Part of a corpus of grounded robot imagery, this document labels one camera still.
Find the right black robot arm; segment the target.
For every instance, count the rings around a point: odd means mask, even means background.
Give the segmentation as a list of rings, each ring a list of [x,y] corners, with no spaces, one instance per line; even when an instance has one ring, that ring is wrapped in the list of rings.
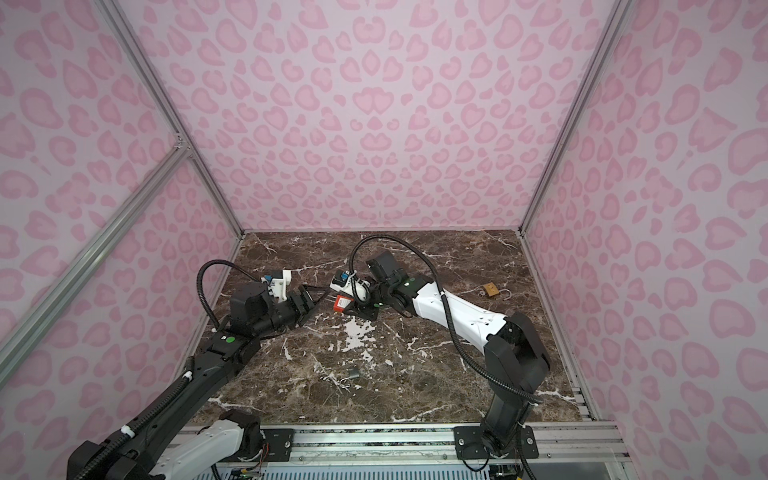
[[[551,357],[532,321],[524,314],[495,313],[464,300],[422,274],[411,275],[388,252],[369,259],[368,277],[339,271],[332,288],[350,303],[344,311],[373,321],[385,307],[409,317],[432,321],[449,330],[460,357],[473,357],[463,348],[468,342],[483,354],[484,363],[473,370],[485,378],[493,392],[490,407],[480,422],[480,441],[488,453],[501,457],[522,440],[523,426],[551,369]]]

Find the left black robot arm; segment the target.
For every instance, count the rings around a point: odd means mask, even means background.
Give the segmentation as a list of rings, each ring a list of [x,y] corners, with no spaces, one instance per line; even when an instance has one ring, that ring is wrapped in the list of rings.
[[[69,479],[193,478],[220,460],[261,453],[259,420],[227,413],[208,429],[212,444],[193,441],[174,456],[167,448],[207,400],[233,380],[259,352],[263,340],[301,326],[323,299],[300,286],[282,297],[267,283],[251,282],[233,292],[230,312],[183,371],[148,407],[100,443],[85,441],[70,455]]]

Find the red padlock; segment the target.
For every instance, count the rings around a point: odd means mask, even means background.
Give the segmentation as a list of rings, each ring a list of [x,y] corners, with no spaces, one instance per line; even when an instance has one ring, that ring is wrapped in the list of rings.
[[[334,301],[333,310],[338,313],[344,313],[353,302],[354,300],[351,297],[339,294]]]

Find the brass padlock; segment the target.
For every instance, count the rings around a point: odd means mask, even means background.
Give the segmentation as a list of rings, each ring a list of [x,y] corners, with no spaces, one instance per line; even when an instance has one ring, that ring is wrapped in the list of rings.
[[[509,300],[512,297],[512,292],[508,288],[499,288],[495,283],[488,282],[482,285],[484,295],[488,298],[501,298]]]

